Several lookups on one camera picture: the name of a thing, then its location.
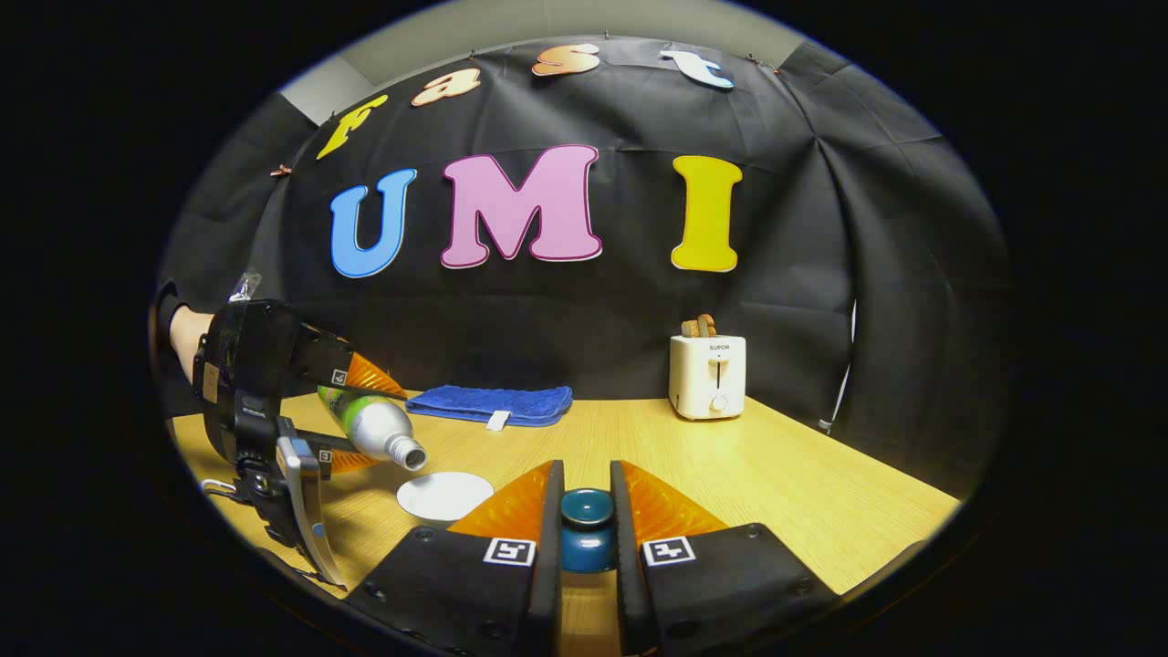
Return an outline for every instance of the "white saucer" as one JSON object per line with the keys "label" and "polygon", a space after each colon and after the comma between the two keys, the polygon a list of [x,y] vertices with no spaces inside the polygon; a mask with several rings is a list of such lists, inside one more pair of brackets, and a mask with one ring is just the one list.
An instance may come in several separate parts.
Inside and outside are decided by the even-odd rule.
{"label": "white saucer", "polygon": [[495,493],[491,482],[470,472],[434,472],[397,489],[397,504],[416,518],[453,523]]}

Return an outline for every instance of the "green label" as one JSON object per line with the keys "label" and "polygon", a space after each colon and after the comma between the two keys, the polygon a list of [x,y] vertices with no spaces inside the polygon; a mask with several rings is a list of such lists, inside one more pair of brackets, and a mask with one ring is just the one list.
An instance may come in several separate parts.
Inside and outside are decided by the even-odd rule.
{"label": "green label", "polygon": [[341,430],[345,431],[346,437],[353,434],[353,421],[362,410],[374,403],[392,403],[385,397],[375,395],[357,396],[357,393],[327,388],[325,386],[318,387],[317,394],[320,396],[320,401],[325,403],[325,408],[340,422]]}

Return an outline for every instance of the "toaster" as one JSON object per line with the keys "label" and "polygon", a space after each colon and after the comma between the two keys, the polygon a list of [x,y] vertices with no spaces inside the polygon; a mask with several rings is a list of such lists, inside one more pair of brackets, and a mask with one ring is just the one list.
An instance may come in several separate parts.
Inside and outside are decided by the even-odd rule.
{"label": "toaster", "polygon": [[741,415],[746,404],[746,340],[669,338],[669,401],[690,420]]}

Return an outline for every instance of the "gray wall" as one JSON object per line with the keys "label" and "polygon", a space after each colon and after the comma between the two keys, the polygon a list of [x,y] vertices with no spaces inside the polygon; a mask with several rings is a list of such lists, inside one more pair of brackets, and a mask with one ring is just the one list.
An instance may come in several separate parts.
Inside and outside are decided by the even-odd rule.
{"label": "gray wall", "polygon": [[719,0],[453,0],[371,32],[280,91],[319,125],[377,89],[472,48],[606,29],[749,53],[773,65],[804,41],[767,16]]}

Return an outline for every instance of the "spray can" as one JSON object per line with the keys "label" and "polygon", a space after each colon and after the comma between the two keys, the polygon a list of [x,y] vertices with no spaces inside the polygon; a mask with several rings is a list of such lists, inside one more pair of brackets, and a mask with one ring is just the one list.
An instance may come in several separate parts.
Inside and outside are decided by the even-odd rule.
{"label": "spray can", "polygon": [[411,471],[426,464],[426,450],[413,440],[413,424],[396,403],[325,386],[317,394],[361,454]]}

